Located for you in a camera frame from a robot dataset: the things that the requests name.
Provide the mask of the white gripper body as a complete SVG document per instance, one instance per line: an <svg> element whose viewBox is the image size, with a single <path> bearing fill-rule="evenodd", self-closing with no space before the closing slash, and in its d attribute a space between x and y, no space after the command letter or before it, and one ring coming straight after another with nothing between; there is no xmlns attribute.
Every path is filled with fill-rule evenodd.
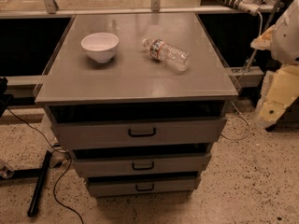
<svg viewBox="0 0 299 224"><path fill-rule="evenodd" d="M270 50L270 48L271 48L272 34L273 34L273 31L274 31L274 28L275 28L274 25L272 25L269 28L267 28L261 35L259 35L257 38L255 38L250 43L250 46L253 49Z"/></svg>

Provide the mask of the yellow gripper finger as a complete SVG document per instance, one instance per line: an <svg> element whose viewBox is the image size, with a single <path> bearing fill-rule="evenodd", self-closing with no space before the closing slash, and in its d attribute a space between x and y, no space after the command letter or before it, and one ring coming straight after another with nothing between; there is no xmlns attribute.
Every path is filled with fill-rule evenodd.
<svg viewBox="0 0 299 224"><path fill-rule="evenodd" d="M267 71L256 107L256 124L263 128L276 124L298 97L298 65L283 64L276 72Z"/></svg>

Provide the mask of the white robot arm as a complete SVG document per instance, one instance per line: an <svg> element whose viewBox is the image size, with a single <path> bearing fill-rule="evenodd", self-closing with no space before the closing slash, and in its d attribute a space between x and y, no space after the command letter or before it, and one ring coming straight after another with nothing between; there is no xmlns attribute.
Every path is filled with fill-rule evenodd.
<svg viewBox="0 0 299 224"><path fill-rule="evenodd" d="M269 50L271 57L281 63L267 93L261 93L256 124L268 128L276 124L299 97L299 0L293 0L277 22L250 46Z"/></svg>

